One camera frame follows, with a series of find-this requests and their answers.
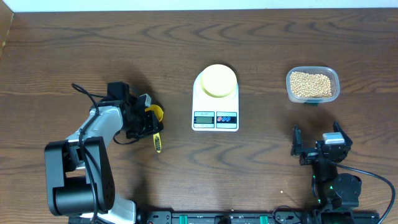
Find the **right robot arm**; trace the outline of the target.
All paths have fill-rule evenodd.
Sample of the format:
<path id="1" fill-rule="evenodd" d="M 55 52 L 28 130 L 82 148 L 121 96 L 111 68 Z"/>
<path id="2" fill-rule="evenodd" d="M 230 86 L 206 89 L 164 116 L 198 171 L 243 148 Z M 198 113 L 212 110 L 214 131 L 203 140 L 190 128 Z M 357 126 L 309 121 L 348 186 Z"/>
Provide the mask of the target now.
<path id="1" fill-rule="evenodd" d="M 359 206 L 362 181 L 347 173 L 338 173 L 337 166 L 348 156 L 352 140 L 338 122 L 333 123 L 333 132 L 323 134 L 313 147 L 304 147 L 301 130 L 293 128 L 291 155 L 299 156 L 301 166 L 311 166 L 314 194 L 320 205 L 331 211 L 349 210 Z"/>

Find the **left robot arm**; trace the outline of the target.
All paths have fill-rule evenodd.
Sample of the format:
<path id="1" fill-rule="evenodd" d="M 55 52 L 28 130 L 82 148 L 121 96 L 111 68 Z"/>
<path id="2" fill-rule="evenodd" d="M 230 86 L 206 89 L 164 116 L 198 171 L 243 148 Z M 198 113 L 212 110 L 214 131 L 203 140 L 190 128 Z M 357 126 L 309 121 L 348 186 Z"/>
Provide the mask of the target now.
<path id="1" fill-rule="evenodd" d="M 47 203 L 55 216 L 69 223 L 147 223 L 147 214 L 116 193 L 107 148 L 121 132 L 128 144 L 160 133 L 164 126 L 151 110 L 148 94 L 134 96 L 124 82 L 107 84 L 106 95 L 82 86 L 89 97 L 87 120 L 69 137 L 44 149 Z"/>

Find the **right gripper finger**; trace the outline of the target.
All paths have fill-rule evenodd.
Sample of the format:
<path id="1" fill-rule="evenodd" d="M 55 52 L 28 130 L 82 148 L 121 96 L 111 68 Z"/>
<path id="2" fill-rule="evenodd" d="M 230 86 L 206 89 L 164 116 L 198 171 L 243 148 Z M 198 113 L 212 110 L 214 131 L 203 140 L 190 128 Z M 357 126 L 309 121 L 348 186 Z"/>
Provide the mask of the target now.
<path id="1" fill-rule="evenodd" d="M 341 133 L 343 139 L 345 140 L 345 145 L 346 145 L 346 146 L 352 146 L 352 145 L 353 145 L 352 140 L 351 140 L 351 139 L 348 137 L 348 135 L 343 131 L 343 129 L 341 128 L 340 124 L 339 124 L 337 121 L 335 121 L 335 122 L 333 123 L 333 130 L 334 130 L 334 132 L 336 132 L 336 133 Z"/>
<path id="2" fill-rule="evenodd" d="M 299 156 L 302 151 L 303 151 L 303 143 L 302 143 L 302 137 L 301 137 L 301 130 L 298 128 L 298 126 L 295 124 L 293 128 L 293 141 L 292 141 L 292 148 L 290 155 L 291 156 Z"/>

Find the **yellow measuring scoop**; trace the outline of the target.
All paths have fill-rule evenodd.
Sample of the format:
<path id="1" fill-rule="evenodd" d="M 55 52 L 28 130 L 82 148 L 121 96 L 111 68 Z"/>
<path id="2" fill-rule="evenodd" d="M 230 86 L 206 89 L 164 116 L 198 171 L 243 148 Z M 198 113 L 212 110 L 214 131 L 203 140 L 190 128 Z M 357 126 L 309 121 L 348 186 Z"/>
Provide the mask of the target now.
<path id="1" fill-rule="evenodd" d="M 158 122 L 161 122 L 164 117 L 164 112 L 162 108 L 158 105 L 150 105 L 148 108 L 146 108 L 146 111 L 153 111 L 155 114 L 155 117 L 157 118 Z M 162 151 L 162 142 L 160 138 L 160 133 L 155 133 L 153 134 L 153 140 L 154 140 L 154 147 L 155 150 L 160 153 Z"/>

